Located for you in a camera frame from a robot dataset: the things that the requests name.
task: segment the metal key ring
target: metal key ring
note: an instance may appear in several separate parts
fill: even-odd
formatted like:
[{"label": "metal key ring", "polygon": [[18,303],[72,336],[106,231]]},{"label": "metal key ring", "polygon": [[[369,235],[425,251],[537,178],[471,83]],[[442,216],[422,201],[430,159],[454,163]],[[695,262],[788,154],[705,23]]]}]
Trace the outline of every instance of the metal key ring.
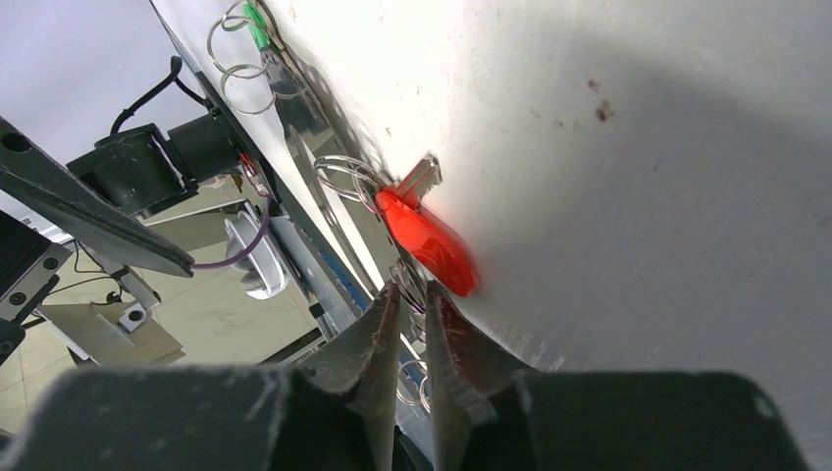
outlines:
[{"label": "metal key ring", "polygon": [[239,19],[243,18],[243,17],[240,17],[239,15],[237,15],[237,16],[232,15],[232,11],[233,11],[236,7],[239,7],[239,6],[241,6],[243,3],[246,3],[246,2],[248,2],[248,0],[239,0],[239,1],[237,1],[236,3],[234,3],[233,5],[231,5],[231,6],[229,7],[229,9],[228,9],[228,10],[226,10],[226,12],[225,12],[225,13],[223,14],[223,16],[220,18],[220,23],[222,23],[222,25],[223,25],[223,31],[228,31],[228,32],[231,32],[231,31],[236,31],[236,30],[238,30],[238,29],[242,28],[243,26],[245,26],[246,22],[243,22],[243,21],[241,21],[241,22],[237,23],[237,24],[236,24],[236,25],[234,25],[234,26],[227,26],[227,25],[226,25],[226,21],[227,21],[228,19],[232,19],[232,20],[239,20]]},{"label": "metal key ring", "polygon": [[211,59],[211,63],[214,64],[214,67],[216,67],[218,71],[222,72],[225,75],[235,77],[237,79],[255,79],[259,76],[262,76],[266,72],[266,69],[268,69],[268,67],[269,67],[268,62],[263,63],[263,65],[261,67],[255,66],[253,64],[238,64],[237,66],[247,66],[247,67],[245,67],[245,69],[249,69],[249,70],[254,69],[256,71],[252,74],[246,74],[246,75],[236,74],[235,73],[236,71],[241,70],[241,69],[235,69],[235,67],[237,67],[237,66],[226,68],[222,64],[220,64],[219,59],[217,59],[217,56],[214,54],[214,33],[217,32],[217,28],[222,26],[225,23],[225,21],[227,21],[227,20],[240,20],[241,24],[253,25],[253,26],[257,27],[258,29],[260,29],[261,31],[263,31],[264,33],[266,33],[266,35],[268,37],[268,32],[266,32],[266,30],[264,28],[262,28],[260,25],[257,25],[254,21],[250,20],[249,18],[240,17],[240,16],[230,16],[229,17],[229,16],[226,16],[226,15],[223,15],[222,18],[217,20],[211,26],[211,30],[208,32],[208,39],[206,41],[206,49],[208,50],[208,58]]},{"label": "metal key ring", "polygon": [[[237,71],[237,70],[243,70],[243,69],[253,69],[253,68],[255,68],[255,66],[252,66],[252,65],[250,65],[250,64],[237,64],[236,66],[231,67],[231,68],[229,69],[229,71]],[[275,102],[278,100],[277,95],[275,95],[275,93],[272,93],[272,99],[271,99],[271,100],[269,100],[269,104],[267,104],[265,107],[263,107],[263,108],[261,108],[261,109],[259,109],[259,110],[256,110],[256,111],[240,110],[239,108],[237,108],[237,107],[236,107],[236,106],[232,103],[231,99],[230,99],[230,98],[229,98],[229,96],[226,94],[226,86],[228,85],[228,83],[229,83],[229,79],[230,79],[231,77],[235,77],[235,78],[239,79],[237,76],[233,76],[233,75],[231,75],[231,74],[223,74],[223,77],[222,77],[222,78],[220,78],[220,93],[222,93],[223,98],[225,98],[225,99],[226,99],[226,104],[228,104],[228,105],[229,105],[229,108],[231,108],[231,109],[233,109],[234,111],[236,111],[236,112],[240,113],[241,115],[259,115],[260,113],[264,113],[264,112],[266,112],[269,108],[271,108],[272,106],[274,106],[274,105],[275,105]]]},{"label": "metal key ring", "polygon": [[[404,363],[402,363],[401,365],[398,366],[398,371],[401,372],[401,370],[403,370],[406,366],[412,365],[412,364],[415,364],[415,363],[418,363],[419,365],[421,365],[424,368],[425,378],[427,378],[428,377],[428,362],[426,362],[425,360],[408,360],[408,361],[405,361]],[[419,404],[423,404],[421,397],[419,398],[419,400],[408,399],[407,397],[404,396],[404,394],[402,394],[398,390],[398,388],[395,389],[395,397],[398,400],[404,402],[407,405],[416,406],[416,405],[419,405]]]},{"label": "metal key ring", "polygon": [[405,267],[402,271],[402,267],[404,266],[404,263],[399,259],[395,265],[390,267],[390,277],[401,287],[401,297],[404,298],[407,304],[417,313],[425,314],[425,303],[420,299],[422,296],[415,295],[411,292],[411,287],[416,287],[412,283],[411,275],[408,274],[407,278],[405,278],[404,273],[409,272],[409,269]]},{"label": "metal key ring", "polygon": [[[358,201],[374,214],[382,214],[376,206],[375,198],[370,191],[363,187],[365,183],[378,192],[381,185],[376,181],[376,171],[366,163],[343,155],[329,155],[315,160],[313,164],[318,181],[343,198]],[[324,170],[332,170],[352,176],[353,188],[337,185],[330,181]]]},{"label": "metal key ring", "polygon": [[422,378],[422,382],[419,383],[419,401],[422,402],[422,406],[425,407],[425,410],[428,413],[431,413],[431,403],[428,401],[428,397],[425,395],[425,385],[428,383],[428,375],[425,375]]}]

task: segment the tiled floor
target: tiled floor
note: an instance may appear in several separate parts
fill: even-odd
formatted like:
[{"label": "tiled floor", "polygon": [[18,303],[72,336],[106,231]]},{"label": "tiled floor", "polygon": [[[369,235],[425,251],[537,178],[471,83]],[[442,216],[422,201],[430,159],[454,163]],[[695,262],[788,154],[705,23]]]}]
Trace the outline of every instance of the tiled floor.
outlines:
[{"label": "tiled floor", "polygon": [[[191,255],[198,262],[221,260],[225,244]],[[58,288],[100,276],[74,273],[73,262],[71,258],[61,268]],[[97,269],[83,255],[78,267]],[[296,286],[261,301],[240,289],[242,273],[231,268],[197,272],[191,279],[148,271],[139,275],[162,296],[154,318],[182,344],[185,357],[178,363],[256,363],[317,327]],[[110,280],[91,282],[56,293],[46,304],[100,302],[113,289],[116,284]],[[48,323],[26,331],[21,347],[0,367],[0,429],[18,431],[40,395],[75,366],[50,331]]]}]

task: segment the black cable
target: black cable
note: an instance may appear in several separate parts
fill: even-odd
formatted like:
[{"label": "black cable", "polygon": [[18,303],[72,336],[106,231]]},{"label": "black cable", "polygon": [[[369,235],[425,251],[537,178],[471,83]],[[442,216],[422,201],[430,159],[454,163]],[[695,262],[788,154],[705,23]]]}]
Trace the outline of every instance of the black cable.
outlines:
[{"label": "black cable", "polygon": [[193,101],[199,103],[200,106],[205,106],[205,98],[197,95],[195,91],[191,90],[184,84],[179,78],[174,80],[174,83],[184,92],[185,95],[189,96]]},{"label": "black cable", "polygon": [[79,286],[81,286],[81,285],[83,285],[83,284],[86,284],[86,283],[97,282],[98,280],[113,280],[113,279],[112,279],[112,278],[110,278],[110,277],[90,278],[89,280],[84,280],[84,281],[82,281],[82,282],[73,283],[73,284],[71,284],[71,285],[69,285],[69,286],[67,286],[67,287],[63,287],[63,288],[60,288],[60,289],[54,289],[54,290],[52,290],[52,291],[49,291],[49,294],[46,294],[46,297],[49,297],[49,296],[51,296],[52,294],[56,294],[56,293],[61,292],[61,291],[65,291],[65,290],[67,290],[67,289],[69,289],[69,288],[79,287]]},{"label": "black cable", "polygon": [[177,76],[180,74],[181,71],[182,58],[178,56],[171,56],[171,72],[168,74],[168,76],[162,79],[162,81],[160,81],[159,83],[157,83],[156,86],[150,88],[150,90],[147,93],[141,95],[141,98],[135,100],[135,103],[130,105],[126,110],[122,111],[122,113],[119,115],[118,118],[116,118],[116,121],[110,127],[110,135],[117,134],[119,130],[122,128],[122,125],[125,123],[125,121],[127,121],[131,116],[133,116],[139,108],[146,105],[147,102],[149,102],[150,100],[155,98],[156,95],[161,93],[162,90],[170,86],[171,83],[176,83],[180,90],[185,92],[187,96],[199,102],[200,105],[203,104],[203,101],[201,98],[199,98],[199,95],[197,95],[193,90],[185,86],[184,83],[179,81]]},{"label": "black cable", "polygon": [[115,304],[117,302],[122,302],[122,294],[125,293],[125,289],[122,288],[121,284],[119,284],[119,293],[116,294],[115,291],[110,291],[107,293],[107,300],[104,302],[94,302],[90,301],[89,303],[93,306],[109,306],[110,304]]},{"label": "black cable", "polygon": [[[89,255],[89,252],[86,251],[86,248],[83,248],[83,245],[78,243],[77,240],[73,240],[73,244],[76,246],[76,263],[73,264],[73,271],[75,271],[76,273],[78,273],[80,275],[105,273],[104,272],[104,267],[102,267],[98,262],[95,261],[94,258],[92,258]],[[81,253],[82,250],[83,250],[83,253],[85,253],[86,256],[89,257],[89,259],[93,261],[93,263],[98,265],[98,268],[100,268],[101,270],[79,270],[78,269],[78,262],[80,261],[80,253]]]}]

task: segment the red plastic key tag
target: red plastic key tag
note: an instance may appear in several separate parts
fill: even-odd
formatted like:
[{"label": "red plastic key tag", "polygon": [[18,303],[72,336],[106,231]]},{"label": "red plastic key tag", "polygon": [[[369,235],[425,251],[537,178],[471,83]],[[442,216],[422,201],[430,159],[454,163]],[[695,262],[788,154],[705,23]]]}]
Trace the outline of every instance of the red plastic key tag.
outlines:
[{"label": "red plastic key tag", "polygon": [[393,238],[451,292],[467,296],[476,287],[474,264],[461,243],[404,204],[387,189],[376,195]]}]

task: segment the white wall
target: white wall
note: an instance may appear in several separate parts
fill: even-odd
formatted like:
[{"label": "white wall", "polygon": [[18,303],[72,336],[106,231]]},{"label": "white wall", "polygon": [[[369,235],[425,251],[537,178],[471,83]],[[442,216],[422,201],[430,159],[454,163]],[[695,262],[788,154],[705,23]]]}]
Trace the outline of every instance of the white wall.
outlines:
[{"label": "white wall", "polygon": [[[0,16],[0,115],[52,158],[92,150],[113,121],[170,71],[175,53],[146,0],[5,0]],[[185,82],[195,80],[187,68]],[[123,126],[162,131],[204,114],[175,86]],[[0,208],[25,207],[0,193]]]}]

